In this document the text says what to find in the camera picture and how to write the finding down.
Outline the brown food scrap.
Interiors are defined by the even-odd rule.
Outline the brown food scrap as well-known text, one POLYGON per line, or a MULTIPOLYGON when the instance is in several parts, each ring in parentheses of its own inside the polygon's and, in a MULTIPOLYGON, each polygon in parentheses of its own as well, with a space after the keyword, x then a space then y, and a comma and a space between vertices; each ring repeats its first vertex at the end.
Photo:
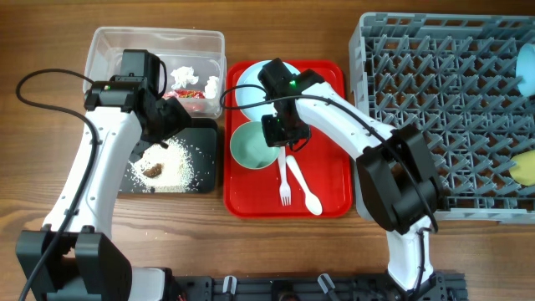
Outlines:
POLYGON ((155 178, 161 174, 162 170, 163 170, 163 165, 161 163, 157 163, 153 165, 152 167, 144 170, 143 175, 148 178, 155 178))

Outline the green bowl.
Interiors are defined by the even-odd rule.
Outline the green bowl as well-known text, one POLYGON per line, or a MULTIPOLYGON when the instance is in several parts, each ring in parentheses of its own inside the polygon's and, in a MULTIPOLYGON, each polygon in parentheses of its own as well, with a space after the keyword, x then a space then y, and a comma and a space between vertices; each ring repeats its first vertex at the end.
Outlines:
POLYGON ((249 121, 234 130, 230 139, 230 152, 240 166, 249 170, 261 170, 278 158, 280 150, 267 145, 260 121, 249 121))

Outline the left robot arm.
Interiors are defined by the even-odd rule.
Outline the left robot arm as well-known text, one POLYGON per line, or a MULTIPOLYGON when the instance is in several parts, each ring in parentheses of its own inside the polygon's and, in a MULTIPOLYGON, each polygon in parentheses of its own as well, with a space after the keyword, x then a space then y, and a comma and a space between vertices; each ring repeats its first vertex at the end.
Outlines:
POLYGON ((135 268, 111 241, 115 201, 139 142, 165 145, 191 117, 160 89, 165 63, 126 49, 120 72, 84 96, 84 134, 59 199, 37 231, 23 231, 16 254, 26 277, 20 299, 182 300, 169 268, 135 268))

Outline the white tissue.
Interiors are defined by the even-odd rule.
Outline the white tissue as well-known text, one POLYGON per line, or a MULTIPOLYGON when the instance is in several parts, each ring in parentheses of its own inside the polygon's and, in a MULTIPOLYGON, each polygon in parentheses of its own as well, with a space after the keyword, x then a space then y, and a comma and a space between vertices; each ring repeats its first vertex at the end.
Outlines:
POLYGON ((206 99, 215 99, 218 93, 219 78, 217 76, 210 76, 204 88, 204 96, 206 99))

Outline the white tissue ball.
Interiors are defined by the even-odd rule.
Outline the white tissue ball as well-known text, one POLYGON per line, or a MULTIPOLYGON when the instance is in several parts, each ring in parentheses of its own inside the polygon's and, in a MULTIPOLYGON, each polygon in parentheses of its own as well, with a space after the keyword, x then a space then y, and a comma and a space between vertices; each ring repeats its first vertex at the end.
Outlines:
POLYGON ((172 70, 171 77, 175 80, 175 83, 171 86, 172 89, 182 89, 188 84, 196 84, 199 80, 199 77, 195 76, 195 70, 186 66, 172 70))

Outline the light blue bowl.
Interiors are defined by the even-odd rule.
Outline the light blue bowl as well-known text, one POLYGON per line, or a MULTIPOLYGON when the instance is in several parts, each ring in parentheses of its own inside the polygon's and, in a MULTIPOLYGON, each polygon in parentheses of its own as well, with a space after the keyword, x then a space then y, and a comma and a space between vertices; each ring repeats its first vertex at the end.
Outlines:
POLYGON ((517 55, 516 77, 521 80, 517 84, 520 94, 524 97, 534 96, 535 83, 535 51, 533 43, 524 44, 517 55))

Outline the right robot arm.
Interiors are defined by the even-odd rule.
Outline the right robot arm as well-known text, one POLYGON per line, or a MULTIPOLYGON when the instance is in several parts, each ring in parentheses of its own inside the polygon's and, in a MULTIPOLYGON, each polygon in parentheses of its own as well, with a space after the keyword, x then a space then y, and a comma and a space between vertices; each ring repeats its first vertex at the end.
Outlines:
POLYGON ((316 128, 356 163, 360 200, 385 229, 388 274, 405 299, 430 288, 429 236, 442 185, 424 136, 413 125, 395 128, 369 117, 340 97, 318 73, 293 74, 281 59, 257 76, 274 111, 261 119, 269 146, 303 148, 316 128))

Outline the red snack wrapper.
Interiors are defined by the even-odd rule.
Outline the red snack wrapper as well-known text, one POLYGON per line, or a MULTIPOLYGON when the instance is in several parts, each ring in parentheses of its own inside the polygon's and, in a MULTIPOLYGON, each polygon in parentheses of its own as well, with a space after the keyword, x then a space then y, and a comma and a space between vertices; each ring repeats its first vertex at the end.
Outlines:
POLYGON ((205 94, 202 91, 189 90, 189 89, 174 89, 166 92, 163 95, 164 99, 176 98, 176 99, 205 99, 205 94))

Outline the yellow cup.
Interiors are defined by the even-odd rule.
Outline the yellow cup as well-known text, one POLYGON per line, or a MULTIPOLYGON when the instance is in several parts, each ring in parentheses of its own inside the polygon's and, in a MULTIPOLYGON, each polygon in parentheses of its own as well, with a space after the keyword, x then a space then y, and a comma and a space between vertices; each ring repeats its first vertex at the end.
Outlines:
POLYGON ((535 182, 535 150, 514 156, 513 167, 509 173, 514 181, 524 186, 533 186, 535 182))

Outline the white rice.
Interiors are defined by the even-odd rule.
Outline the white rice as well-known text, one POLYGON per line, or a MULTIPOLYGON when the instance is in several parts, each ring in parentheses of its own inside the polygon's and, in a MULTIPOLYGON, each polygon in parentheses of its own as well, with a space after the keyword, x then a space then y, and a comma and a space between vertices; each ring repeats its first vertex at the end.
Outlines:
POLYGON ((124 179, 142 192, 186 192, 195 177, 191 153, 180 140, 172 138, 166 144, 167 148, 152 145, 146 149, 138 161, 127 166, 124 179), (159 176, 143 175, 144 170, 157 163, 163 165, 159 176))

